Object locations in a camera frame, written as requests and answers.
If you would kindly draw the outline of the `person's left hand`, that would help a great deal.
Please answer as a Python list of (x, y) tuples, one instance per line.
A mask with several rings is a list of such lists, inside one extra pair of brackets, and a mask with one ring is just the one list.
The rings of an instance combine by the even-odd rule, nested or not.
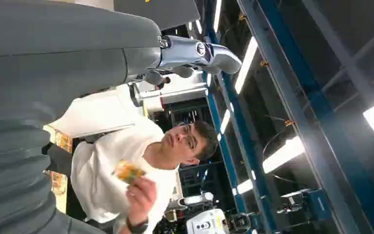
[(157, 197), (155, 182), (145, 176), (136, 178), (133, 184), (128, 186), (126, 196), (130, 204), (128, 211), (130, 224), (137, 226), (147, 221)]

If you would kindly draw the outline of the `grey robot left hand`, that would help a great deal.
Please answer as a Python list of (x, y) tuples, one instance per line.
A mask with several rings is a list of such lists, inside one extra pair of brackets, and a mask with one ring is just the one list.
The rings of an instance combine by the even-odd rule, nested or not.
[(0, 117), (62, 114), (75, 97), (149, 71), (233, 74), (224, 46), (163, 36), (145, 17), (45, 0), (0, 0)]

